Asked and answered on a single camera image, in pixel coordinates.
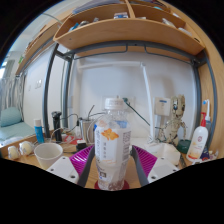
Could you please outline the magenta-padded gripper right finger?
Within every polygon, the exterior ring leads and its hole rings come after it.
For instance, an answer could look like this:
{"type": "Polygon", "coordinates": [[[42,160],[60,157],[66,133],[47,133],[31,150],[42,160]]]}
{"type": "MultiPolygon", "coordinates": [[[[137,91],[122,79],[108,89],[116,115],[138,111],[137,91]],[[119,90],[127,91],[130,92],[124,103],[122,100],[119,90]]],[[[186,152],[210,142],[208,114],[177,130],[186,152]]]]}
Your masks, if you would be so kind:
{"type": "Polygon", "coordinates": [[[146,186],[178,171],[178,168],[164,157],[157,158],[135,145],[132,146],[131,156],[135,161],[141,186],[146,186]]]}

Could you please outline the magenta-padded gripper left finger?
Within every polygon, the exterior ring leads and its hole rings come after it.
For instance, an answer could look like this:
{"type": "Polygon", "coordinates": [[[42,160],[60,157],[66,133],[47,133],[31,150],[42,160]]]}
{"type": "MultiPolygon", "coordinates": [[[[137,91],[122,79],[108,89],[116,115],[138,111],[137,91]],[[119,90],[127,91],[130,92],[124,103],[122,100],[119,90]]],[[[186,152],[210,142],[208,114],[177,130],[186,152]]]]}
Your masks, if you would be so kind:
{"type": "Polygon", "coordinates": [[[94,156],[95,148],[91,145],[71,157],[62,156],[47,171],[78,186],[84,187],[87,183],[94,156]]]}

